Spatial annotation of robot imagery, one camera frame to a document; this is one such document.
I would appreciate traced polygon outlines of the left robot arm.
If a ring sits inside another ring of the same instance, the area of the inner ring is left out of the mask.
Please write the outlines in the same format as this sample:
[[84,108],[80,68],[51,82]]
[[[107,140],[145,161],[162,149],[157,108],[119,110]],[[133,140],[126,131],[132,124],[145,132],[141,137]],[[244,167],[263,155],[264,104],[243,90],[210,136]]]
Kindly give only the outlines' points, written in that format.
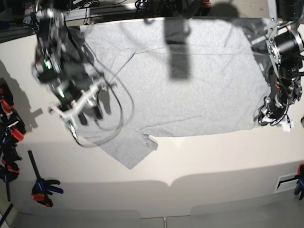
[[288,110],[302,97],[304,40],[298,29],[304,19],[302,0],[268,1],[270,23],[266,47],[276,76],[274,97],[265,97],[258,115],[261,126],[291,124]]

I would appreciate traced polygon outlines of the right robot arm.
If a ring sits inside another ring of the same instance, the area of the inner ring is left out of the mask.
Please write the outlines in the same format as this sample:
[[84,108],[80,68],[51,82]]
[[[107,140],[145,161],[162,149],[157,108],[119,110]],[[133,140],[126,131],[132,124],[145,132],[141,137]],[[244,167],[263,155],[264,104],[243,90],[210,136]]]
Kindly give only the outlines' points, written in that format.
[[86,71],[90,59],[68,30],[64,13],[52,6],[36,6],[32,17],[38,27],[32,74],[57,98],[48,112],[73,126],[86,124],[85,112],[102,119],[98,98],[102,75]]

